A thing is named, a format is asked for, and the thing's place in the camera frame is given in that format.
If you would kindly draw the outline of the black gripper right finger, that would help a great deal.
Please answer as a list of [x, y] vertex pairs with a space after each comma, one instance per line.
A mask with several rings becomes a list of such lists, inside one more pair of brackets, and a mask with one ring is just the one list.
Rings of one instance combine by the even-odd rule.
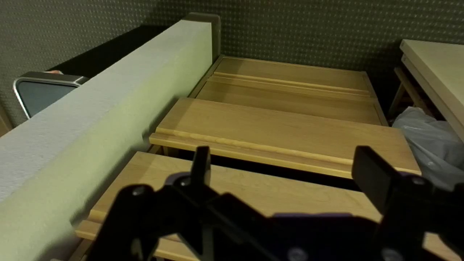
[[370, 147], [356, 149], [351, 176], [373, 207], [385, 215], [402, 176]]

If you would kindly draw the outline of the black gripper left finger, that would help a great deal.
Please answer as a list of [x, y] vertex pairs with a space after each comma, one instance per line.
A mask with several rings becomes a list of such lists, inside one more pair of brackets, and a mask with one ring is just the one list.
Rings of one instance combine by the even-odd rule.
[[211, 149], [199, 147], [196, 150], [190, 172], [190, 185], [193, 188], [208, 186], [211, 183]]

